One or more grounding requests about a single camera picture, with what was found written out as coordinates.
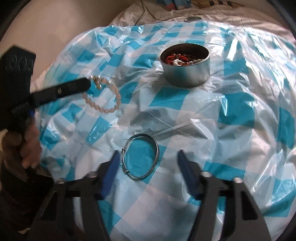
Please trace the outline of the left hand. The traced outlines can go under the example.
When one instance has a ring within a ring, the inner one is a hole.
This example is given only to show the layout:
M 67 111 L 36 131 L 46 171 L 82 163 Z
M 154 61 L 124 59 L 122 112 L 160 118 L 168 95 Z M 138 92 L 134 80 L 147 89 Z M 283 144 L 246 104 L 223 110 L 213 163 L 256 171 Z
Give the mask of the left hand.
M 24 169 L 36 168 L 40 163 L 42 148 L 35 118 L 27 120 L 24 134 L 7 132 L 2 140 L 2 148 L 7 168 L 15 163 L 21 164 Z

